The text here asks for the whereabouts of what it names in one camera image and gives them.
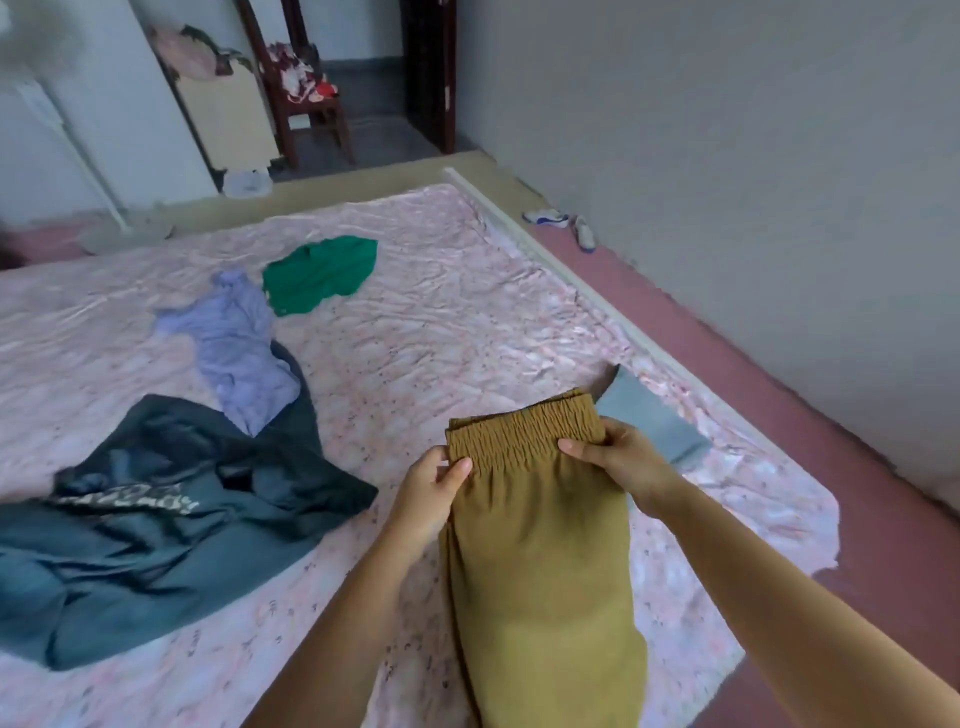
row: wooden door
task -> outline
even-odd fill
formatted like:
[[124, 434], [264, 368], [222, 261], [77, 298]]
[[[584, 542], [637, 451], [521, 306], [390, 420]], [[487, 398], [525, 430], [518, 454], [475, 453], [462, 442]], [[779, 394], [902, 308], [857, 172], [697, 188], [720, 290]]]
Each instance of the wooden door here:
[[407, 118], [444, 154], [456, 135], [457, 0], [400, 0]]

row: white wall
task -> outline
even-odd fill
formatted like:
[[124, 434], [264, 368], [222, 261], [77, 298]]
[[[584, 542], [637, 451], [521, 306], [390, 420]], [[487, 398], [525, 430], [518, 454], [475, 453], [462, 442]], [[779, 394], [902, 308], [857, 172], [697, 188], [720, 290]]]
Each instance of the white wall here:
[[[200, 28], [218, 45], [250, 54], [233, 0], [134, 0], [149, 22]], [[287, 40], [280, 0], [252, 0], [267, 42]], [[399, 0], [300, 0], [307, 35], [325, 61], [403, 55]]]
[[[123, 206], [216, 195], [203, 158], [127, 0], [57, 0], [80, 52], [49, 88]], [[98, 209], [98, 198], [19, 97], [0, 94], [0, 221]]]
[[300, 7], [326, 61], [403, 55], [400, 0], [300, 0]]
[[918, 483], [960, 473], [960, 5], [461, 0], [463, 131]]

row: hand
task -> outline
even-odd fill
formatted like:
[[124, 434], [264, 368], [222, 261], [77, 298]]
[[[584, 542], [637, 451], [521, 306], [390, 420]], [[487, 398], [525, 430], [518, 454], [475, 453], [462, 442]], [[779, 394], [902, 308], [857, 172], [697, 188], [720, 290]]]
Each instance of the hand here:
[[444, 466], [447, 460], [446, 448], [437, 445], [410, 466], [383, 526], [384, 534], [408, 546], [415, 559], [437, 538], [450, 515], [454, 496], [473, 468], [468, 457], [450, 468]]
[[659, 518], [663, 506], [685, 491], [687, 481], [636, 427], [609, 417], [600, 419], [607, 430], [604, 445], [560, 440], [557, 446], [571, 457], [603, 468], [633, 497], [637, 508]]

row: light blue cloth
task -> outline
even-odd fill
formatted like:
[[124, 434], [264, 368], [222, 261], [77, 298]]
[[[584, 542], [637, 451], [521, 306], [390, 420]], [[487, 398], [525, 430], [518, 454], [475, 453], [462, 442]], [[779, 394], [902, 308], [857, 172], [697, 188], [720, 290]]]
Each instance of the light blue cloth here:
[[263, 291], [239, 270], [211, 282], [213, 291], [189, 306], [158, 311], [155, 330], [193, 337], [197, 369], [227, 419], [253, 436], [297, 398], [300, 382], [270, 352], [274, 313]]
[[624, 367], [597, 401], [604, 417], [633, 425], [679, 471], [697, 467], [713, 444], [694, 425], [678, 415]]

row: pink cloth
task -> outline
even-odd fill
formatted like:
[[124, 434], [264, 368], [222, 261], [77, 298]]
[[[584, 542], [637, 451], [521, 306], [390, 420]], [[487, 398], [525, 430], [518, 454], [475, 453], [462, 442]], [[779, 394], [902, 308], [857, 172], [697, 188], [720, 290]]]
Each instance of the pink cloth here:
[[163, 62], [181, 76], [195, 81], [217, 78], [217, 55], [206, 43], [159, 26], [151, 33], [150, 44]]
[[[410, 462], [450, 417], [516, 409], [589, 385], [608, 363], [640, 376], [714, 450], [688, 477], [811, 573], [835, 565], [836, 501], [706, 388], [480, 220], [449, 185], [273, 218], [119, 255], [10, 271], [0, 298], [0, 484], [48, 487], [143, 394], [215, 406], [190, 343], [150, 336], [153, 310], [189, 303], [211, 273], [263, 266], [307, 240], [380, 241], [349, 298], [280, 320], [310, 384], [324, 452], [381, 488], [373, 508], [256, 592], [101, 664], [45, 673], [0, 657], [11, 725], [238, 726], [371, 542]], [[636, 624], [650, 647], [642, 725], [686, 725], [743, 652], [659, 522], [631, 512]], [[438, 586], [436, 545], [404, 585], [367, 726], [468, 725]]]

